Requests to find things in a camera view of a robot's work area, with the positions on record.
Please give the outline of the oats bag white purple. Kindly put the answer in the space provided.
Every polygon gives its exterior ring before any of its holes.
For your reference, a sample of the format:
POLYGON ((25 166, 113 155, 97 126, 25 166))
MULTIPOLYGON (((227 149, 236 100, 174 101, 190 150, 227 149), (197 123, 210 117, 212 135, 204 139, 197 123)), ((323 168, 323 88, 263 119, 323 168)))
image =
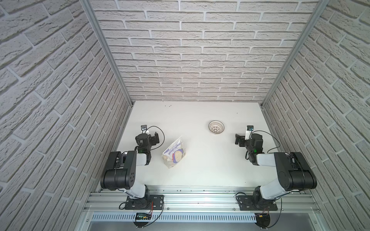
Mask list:
POLYGON ((163 153, 162 158, 167 168, 173 168, 186 155, 186 148, 182 137, 175 140, 163 153))

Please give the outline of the patterned breakfast bowl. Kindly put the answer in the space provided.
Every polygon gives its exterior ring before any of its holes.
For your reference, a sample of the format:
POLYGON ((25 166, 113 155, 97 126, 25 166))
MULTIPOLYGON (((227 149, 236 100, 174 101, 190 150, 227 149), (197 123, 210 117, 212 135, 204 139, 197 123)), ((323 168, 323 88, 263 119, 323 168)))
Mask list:
POLYGON ((225 130, 225 126, 221 121, 213 120, 209 123, 208 129, 213 134, 221 134, 225 130))

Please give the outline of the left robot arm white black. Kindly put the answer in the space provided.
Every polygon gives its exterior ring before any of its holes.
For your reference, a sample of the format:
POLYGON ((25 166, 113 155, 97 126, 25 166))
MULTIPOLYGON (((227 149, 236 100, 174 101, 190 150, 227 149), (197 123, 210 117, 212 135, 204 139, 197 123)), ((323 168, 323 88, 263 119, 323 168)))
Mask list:
POLYGON ((102 189, 123 192, 127 195, 124 202, 127 210, 150 209, 156 206, 155 196, 151 196, 146 185, 138 183, 136 167, 147 166, 151 161, 152 146, 160 143, 157 132, 154 135, 142 133, 136 136, 137 146, 133 151, 111 152, 100 178, 102 189))

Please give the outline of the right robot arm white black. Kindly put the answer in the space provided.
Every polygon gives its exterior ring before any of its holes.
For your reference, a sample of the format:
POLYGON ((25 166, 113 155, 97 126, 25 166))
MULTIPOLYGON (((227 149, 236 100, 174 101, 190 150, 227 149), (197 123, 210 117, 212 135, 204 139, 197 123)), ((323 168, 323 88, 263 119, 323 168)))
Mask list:
POLYGON ((243 206, 252 206, 255 210, 272 208, 274 202, 284 195, 317 187, 317 178, 302 153, 264 153, 262 135, 252 132, 248 138, 236 134, 235 144, 247 149, 246 159, 254 166, 275 167, 277 173, 276 179, 257 186, 251 196, 236 196, 241 208, 243 206))

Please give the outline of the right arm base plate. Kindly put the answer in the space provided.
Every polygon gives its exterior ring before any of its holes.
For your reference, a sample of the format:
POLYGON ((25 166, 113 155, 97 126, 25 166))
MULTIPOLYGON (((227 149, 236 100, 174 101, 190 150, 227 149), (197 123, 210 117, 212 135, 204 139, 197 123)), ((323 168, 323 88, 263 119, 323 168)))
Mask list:
POLYGON ((255 199, 252 195, 238 194, 236 196, 240 211, 277 211, 274 200, 255 199))

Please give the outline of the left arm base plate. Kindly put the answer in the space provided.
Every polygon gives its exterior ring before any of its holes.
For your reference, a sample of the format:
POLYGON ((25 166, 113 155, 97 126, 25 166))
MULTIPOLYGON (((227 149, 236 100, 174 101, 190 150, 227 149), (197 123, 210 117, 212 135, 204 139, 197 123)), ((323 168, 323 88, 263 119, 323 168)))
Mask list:
POLYGON ((140 199, 132 199, 127 197, 124 207, 119 206, 120 209, 125 210, 162 210, 164 206, 164 195, 151 194, 149 197, 140 199))

